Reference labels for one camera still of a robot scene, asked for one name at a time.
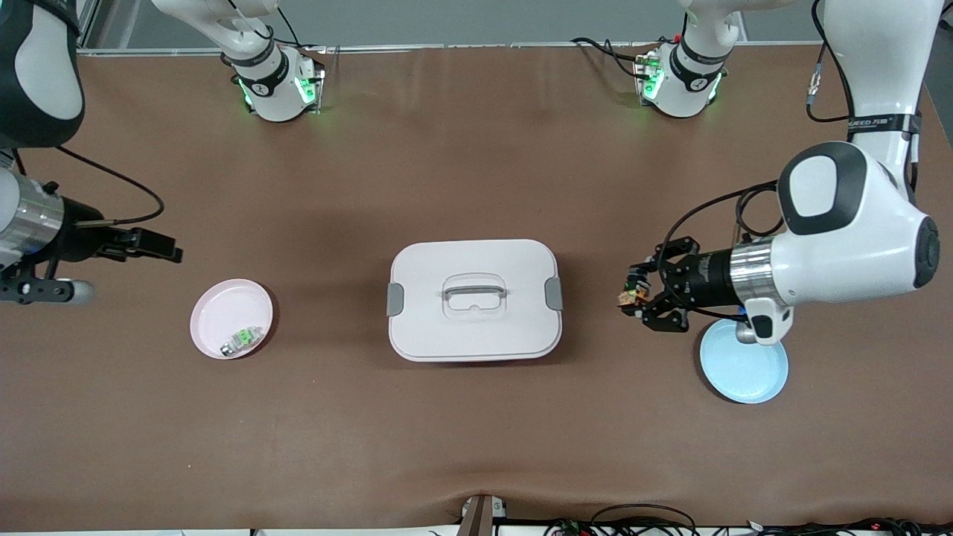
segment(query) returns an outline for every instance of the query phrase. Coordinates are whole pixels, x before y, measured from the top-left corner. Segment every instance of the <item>blue plate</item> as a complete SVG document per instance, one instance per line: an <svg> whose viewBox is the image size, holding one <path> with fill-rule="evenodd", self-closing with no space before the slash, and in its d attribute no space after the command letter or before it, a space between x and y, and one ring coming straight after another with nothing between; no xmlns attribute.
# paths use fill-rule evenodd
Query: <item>blue plate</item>
<svg viewBox="0 0 953 536"><path fill-rule="evenodd" d="M708 327L701 338L701 370L718 392L735 402L767 402L787 382L787 352L780 343L738 342L735 324L719 320Z"/></svg>

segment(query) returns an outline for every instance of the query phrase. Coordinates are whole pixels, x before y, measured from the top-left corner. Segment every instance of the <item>black clamp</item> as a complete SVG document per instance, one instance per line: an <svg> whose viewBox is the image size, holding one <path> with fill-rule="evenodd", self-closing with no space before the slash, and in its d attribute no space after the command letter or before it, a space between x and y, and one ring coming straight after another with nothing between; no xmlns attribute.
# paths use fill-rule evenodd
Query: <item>black clamp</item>
<svg viewBox="0 0 953 536"><path fill-rule="evenodd" d="M90 228L81 231L90 240L102 241L92 257L125 262L127 258L158 258L179 264L182 250L175 247L175 238L160 235L148 229ZM30 303L68 303L80 294L79 281L56 278L60 257L56 252L45 258L42 254L26 256L0 271L0 302L12 301L21 305ZM36 275L36 265L47 262L43 277Z"/></svg>
<svg viewBox="0 0 953 536"><path fill-rule="evenodd" d="M919 134L923 123L919 115L885 113L847 119L848 134L901 132Z"/></svg>
<svg viewBox="0 0 953 536"><path fill-rule="evenodd" d="M274 88L277 88L288 77L288 70L291 66L291 62L288 60L288 56L281 53L281 64L278 65L278 68L265 76L264 78L259 78L257 80L253 78L246 78L245 76L238 76L238 79L242 81L242 85L248 88L248 91L254 93L257 96L272 96L274 94Z"/></svg>
<svg viewBox="0 0 953 536"><path fill-rule="evenodd" d="M684 285L683 275L687 274L687 270L684 266L671 262L670 259L682 256L693 257L698 253L699 244L691 237L670 241L664 251L661 250L661 244L656 246L656 254L653 257L629 267L623 293L645 287L648 283L648 275L659 270L659 257L661 257L661 269L665 271L671 286L666 286L662 292L651 299L640 296L635 302L620 303L618 308L627 317L641 317L642 323L652 331L675 333L688 331L688 312L682 301L682 296L685 300L690 299L683 294L688 290Z"/></svg>
<svg viewBox="0 0 953 536"><path fill-rule="evenodd" d="M687 45L685 45L684 40L682 40L679 45L689 59L704 65L718 65L720 63L724 63L725 58L728 57L728 54L719 57L698 55L696 52L689 49ZM718 77L721 75L721 69L717 69L708 74L700 74L698 72L689 71L689 69L682 65L681 61L679 61L679 47L674 47L672 49L672 53L669 56L669 63L672 65L672 74L681 80L682 83L685 84L685 90L691 93L705 91L708 86L710 86L712 82L718 79Z"/></svg>

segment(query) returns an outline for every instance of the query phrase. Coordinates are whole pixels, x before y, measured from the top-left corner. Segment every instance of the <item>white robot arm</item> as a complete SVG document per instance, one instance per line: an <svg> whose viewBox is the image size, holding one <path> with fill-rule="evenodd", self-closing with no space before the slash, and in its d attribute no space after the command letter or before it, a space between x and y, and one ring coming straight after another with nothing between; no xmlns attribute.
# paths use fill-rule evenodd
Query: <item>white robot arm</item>
<svg viewBox="0 0 953 536"><path fill-rule="evenodd" d="M75 0L0 2L0 147L56 147L76 134L84 112L76 70L78 36ZM181 262L174 238L112 227L113 220L60 196L57 188L55 182L40 184L0 169L0 301L91 299L89 283L56 278L60 261L151 257ZM35 273L40 263L46 263L43 277Z"/></svg>
<svg viewBox="0 0 953 536"><path fill-rule="evenodd" d="M319 107L323 66L292 47L278 46L259 20L278 9L278 0L152 2L212 39L238 73L249 107L262 119L289 121Z"/></svg>
<svg viewBox="0 0 953 536"><path fill-rule="evenodd" d="M715 97L725 60L738 42L736 11L772 10L796 0L679 0L685 26L678 43L663 43L637 66L642 99L673 117L695 115Z"/></svg>
<svg viewBox="0 0 953 536"><path fill-rule="evenodd" d="M939 234L916 206L906 167L917 159L917 105L942 7L868 0L858 10L851 0L827 0L823 28L846 80L848 141L811 147L776 184L760 185L777 189L785 232L708 254L691 238L662 244L630 268L622 311L652 329L683 332L688 311L739 305L744 315L731 316L739 341L770 345L802 303L895 296L928 283ZM649 300L654 271L664 288Z"/></svg>

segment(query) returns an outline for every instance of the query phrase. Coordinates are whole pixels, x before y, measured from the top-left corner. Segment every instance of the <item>brown tabletop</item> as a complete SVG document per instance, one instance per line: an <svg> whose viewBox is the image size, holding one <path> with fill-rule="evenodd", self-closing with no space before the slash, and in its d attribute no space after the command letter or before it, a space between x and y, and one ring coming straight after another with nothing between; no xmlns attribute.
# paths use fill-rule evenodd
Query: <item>brown tabletop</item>
<svg viewBox="0 0 953 536"><path fill-rule="evenodd" d="M947 521L949 266L911 295L799 308L788 383L762 405L706 387L704 318L661 334L615 307L627 266L688 209L842 138L804 115L816 53L740 48L716 102L682 120L639 108L631 78L578 50L344 55L324 113L279 125L243 111L214 57L83 59L69 146L165 197L150 227L185 262L64 265L97 285L93 304L0 307L0 529L439 524L478 492L511 516L640 501L706 525ZM836 79L819 113L837 111ZM947 233L953 155L929 99L923 115L918 199ZM53 150L24 157L107 215L151 209ZM777 217L764 197L760 224ZM723 206L685 232L721 249L732 225ZM401 359L391 260L491 237L556 253L559 347L513 364ZM280 312L242 361L189 337L195 301L228 278L266 285Z"/></svg>

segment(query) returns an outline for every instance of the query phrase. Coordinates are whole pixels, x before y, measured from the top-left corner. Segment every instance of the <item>black cable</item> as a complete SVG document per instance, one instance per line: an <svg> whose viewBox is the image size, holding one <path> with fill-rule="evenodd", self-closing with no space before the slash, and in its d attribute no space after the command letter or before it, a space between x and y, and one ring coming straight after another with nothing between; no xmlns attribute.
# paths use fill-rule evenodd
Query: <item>black cable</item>
<svg viewBox="0 0 953 536"><path fill-rule="evenodd" d="M722 314L722 313L716 313L716 312L714 312L714 311L707 311L707 310L705 310L705 309L701 309L701 308L696 307L696 306L694 306L694 305L690 305L690 304L688 304L688 303L685 303L685 302L681 299L681 297L678 295L678 293L673 292L672 289L668 286L668 279L665 278L665 271L662 269L662 263L663 263L662 254L665 252L665 249L668 248L668 242L672 239L672 235L674 235L675 232L679 229L679 227L681 227L681 224L684 223L685 221L687 221L690 217L692 217L692 216L694 216L695 214L697 214L697 213L699 213L699 212L701 212L701 211L707 209L708 207L711 207L711 206L713 206L713 205L717 205L717 204L719 204L719 203L721 203L721 202L723 202L723 201L727 201L728 199L732 199L732 198L734 198L734 197L745 196L745 195L747 195L749 192L752 192L752 191L754 191L754 190L758 190L758 189L761 189L761 188L765 188L765 187L768 187L768 186L771 186L771 185L776 185L777 183L778 183L777 180L770 180L770 181L768 181L768 182L762 182L761 184L756 184L756 185L754 185L754 186L749 186L748 188L744 188L744 189L742 189L742 190L737 190L736 192L732 192L731 194L725 194L724 196L715 197L714 199L711 199L710 201L706 201L706 202L702 203L701 205L695 207L694 209L688 211L688 213L686 213L685 216L682 216L681 218L679 218L679 220L675 222L675 225L673 225L672 228L668 230L668 234L665 235L665 240L662 241L661 246L659 247L659 251L656 253L656 255L657 255L657 257L656 257L656 270L659 272L659 278L661 279L662 287L663 287L665 290L668 290L668 291L671 293L672 298L674 298L676 301L678 301L679 304L680 304L683 308L685 308L685 309L687 309L687 310L689 310L689 311L694 311L694 312L696 312L696 313L705 315L706 317L712 317L712 318L715 318L715 319L733 320L733 321L735 321L735 322L744 322L744 321L747 321L747 317L746 317L745 315L724 315L724 314Z"/></svg>
<svg viewBox="0 0 953 536"><path fill-rule="evenodd" d="M821 54L818 54L818 63L821 63L820 58L825 51L825 49L830 48L830 43L827 41L827 33L824 32L824 26L821 24L821 19L818 17L818 4L821 0L814 0L814 3L811 4L811 20L814 22L814 28L818 31L818 34L821 36ZM844 97L847 100L847 115L844 117L850 118L854 117L854 95L850 91L850 84L847 82L847 76L843 72L841 67L841 62L837 59L837 55L831 51L831 59L834 60L834 66L837 68L838 75L841 77L841 85L843 86ZM814 119L814 115L810 113L810 106L808 106L808 116ZM821 122L833 122L843 119L830 119L829 121Z"/></svg>
<svg viewBox="0 0 953 536"><path fill-rule="evenodd" d="M227 0L227 1L228 1L228 3L229 3L229 6L232 6L232 9L235 10L236 13L238 13L239 15L241 15L242 18L245 18L245 13L241 12L241 10L238 8L238 6L235 5L234 0ZM252 28L252 31L254 31L255 35L257 35L258 37L261 37L262 39L268 41L268 40L270 40L272 37L274 37L274 30L272 30L272 28L271 28L270 26L268 26L267 24L266 24L265 26L268 28L268 31L271 33L270 35L262 35L261 32L259 32L258 30L254 29L254 28Z"/></svg>
<svg viewBox="0 0 953 536"><path fill-rule="evenodd" d="M593 525L593 524L596 522L596 519L598 519L598 517L599 517L600 515L602 515L602 514L605 514L605 513L614 511L614 510L623 510L623 509L626 509L626 510L627 510L627 509L633 509L633 508L665 510L665 511L669 511L669 512L673 512L673 513L679 514L679 516L681 516L681 517L683 517L683 518L685 518L685 519L688 520L688 523L691 524L692 532L693 532L694 534L698 535L698 532L696 531L696 527L698 526L698 524L695 523L695 519L694 519L692 516L690 516L690 515L688 515L687 513L685 513L685 512L683 512L683 511L679 510L678 508L673 508L673 507L671 507L671 506L666 506L666 505L653 505L653 504L651 504L651 503L631 503L631 504L627 504L627 505L612 505L612 506L606 506L606 507L603 508L602 510L600 510L600 511L596 512L595 514L593 514L593 516L592 516L591 518L589 518L589 524L590 524L590 525ZM667 520L662 520L661 518L642 518L642 519L656 519L656 520L662 521L662 522L664 522L664 523L672 523L672 522L669 522L669 521L667 521Z"/></svg>
<svg viewBox="0 0 953 536"><path fill-rule="evenodd" d="M288 31L292 33L292 39L294 39L294 44L297 45L298 48L301 48L301 41L298 40L297 33L294 31L294 27L292 26L292 23L288 21L288 17L285 16L285 12L282 11L281 8L278 8L278 14L281 15L281 18L285 21L285 26L288 27Z"/></svg>
<svg viewBox="0 0 953 536"><path fill-rule="evenodd" d="M632 76L633 78L637 78L639 80L648 80L648 76L629 71L629 69L622 64L622 60L634 62L637 60L636 57L631 56L629 54L620 54L616 52L616 49L613 48L612 46L612 41L608 39L605 40L604 45L600 45L599 43L597 43L596 41L593 41L592 39L588 37L577 37L576 39L573 39L570 42L571 43L586 43L587 45L592 45L593 47L596 48L597 51L602 52L603 54L608 54L612 56L613 59L616 60L616 65L618 65L618 67L622 69L622 71L628 74L629 76Z"/></svg>
<svg viewBox="0 0 953 536"><path fill-rule="evenodd" d="M612 42L609 41L608 39L605 40L605 47L606 47L607 49L609 49L609 53L612 54L612 57L616 60L616 65L618 65L618 67L619 67L620 69L622 69L622 72L625 72L625 73L628 74L629 76L632 76L633 78L637 78L638 80L648 80L648 79L649 79L648 75L646 75L646 74L640 74L640 73L638 73L638 72L632 72L632 71L629 71L628 69L626 69L625 65L622 64L622 61L621 61L621 59L619 58L618 53L616 53L616 49L612 48Z"/></svg>
<svg viewBox="0 0 953 536"><path fill-rule="evenodd" d="M814 68L815 68L815 70L817 71L817 73L818 73L819 75L820 75L820 72L821 72L821 62L822 62L823 59L824 59L824 53L825 53L825 52L827 52L827 42L826 42L826 41L821 42L821 51L818 52L818 61L816 61L815 64L814 64L814 65L815 65ZM814 102L813 102L813 101L814 101L814 98L813 98L813 97L814 97L814 95L809 94L808 97L807 97L807 102L804 103L804 108L807 110L807 116L810 117L812 121L815 121L815 122L817 122L817 123L836 123L836 122L838 122L838 121L844 121L845 119L849 119L849 118L850 118L850 116L848 116L848 115L839 115L839 116L837 116L837 117L817 117L816 115L814 115L814 110L812 110L812 106L813 106L813 104L814 104Z"/></svg>
<svg viewBox="0 0 953 536"><path fill-rule="evenodd" d="M778 190L777 184L771 184L770 186L765 186L764 188L752 189L747 194L738 198L738 202L735 203L735 221L738 223L741 229L744 229L752 237L770 237L774 235L782 225L784 225L784 218L780 218L778 223L774 227L768 229L767 231L755 231L744 221L744 209L747 208L748 202L751 199L754 199L758 194L763 192L776 192Z"/></svg>
<svg viewBox="0 0 953 536"><path fill-rule="evenodd" d="M577 37L576 39L573 39L572 41L570 41L570 43L585 43L587 45L591 45L593 48L595 48L599 52L602 52L603 54L613 55L612 52L609 51L609 49L606 49L605 47L603 47L602 45L600 45L599 43L597 43L596 41L588 37ZM625 61L636 61L635 56L630 56L628 54L620 54L617 52L615 56L617 56L620 59L624 59Z"/></svg>
<svg viewBox="0 0 953 536"><path fill-rule="evenodd" d="M23 176L27 176L27 168L23 165L23 158L20 157L20 152L16 149L10 149L13 153L13 159L16 160L16 171Z"/></svg>
<svg viewBox="0 0 953 536"><path fill-rule="evenodd" d="M910 164L910 190L917 191L917 178L920 175L920 163L913 162Z"/></svg>
<svg viewBox="0 0 953 536"><path fill-rule="evenodd" d="M108 167L106 167L106 166L100 164L99 162L96 162L96 161L94 161L94 160L90 160L89 158L86 158L85 156L82 156L82 155L79 155L79 154L77 154L77 153L74 153L73 151L70 151L70 150L67 149L66 147L60 146L60 147L57 147L56 150L59 151L60 153L65 154L65 155L72 156L73 158L79 160L80 162L83 162L84 164L90 165L90 166L96 168L97 170L99 170L99 171L101 171L101 172L108 173L108 174L110 174L110 175L112 175L112 176L114 176L114 177L116 177L116 178L118 178L118 179L120 179L120 180L123 180L123 181L128 182L128 183L131 184L132 186L135 186L135 187L138 188L139 190L142 190L142 191L145 192L146 194L149 194L149 196L151 196L153 199L155 199L155 203L158 205L158 208L156 208L155 211L153 211L151 214L148 214L148 215L145 215L145 216L139 216L139 217L130 217L130 218L126 218L126 219L115 219L115 220L111 219L111 220L108 220L108 222L110 223L110 225L130 225L130 224L133 224L133 223L142 223L143 221L149 221L150 219L153 219L153 218L159 216L160 214L162 214L163 212L165 212L165 210L166 210L166 203L162 200L162 197L159 197L155 192L153 192L152 190L150 190L148 187L146 187L146 186L143 185L142 183L140 183L140 182L138 182L138 181L136 181L136 180L134 180L134 179L131 179L131 178L129 178L129 177L127 177L127 176L125 176L125 175L123 175L123 174L117 172L117 171L114 171L114 170L112 170L112 169L110 169L110 168L108 168Z"/></svg>

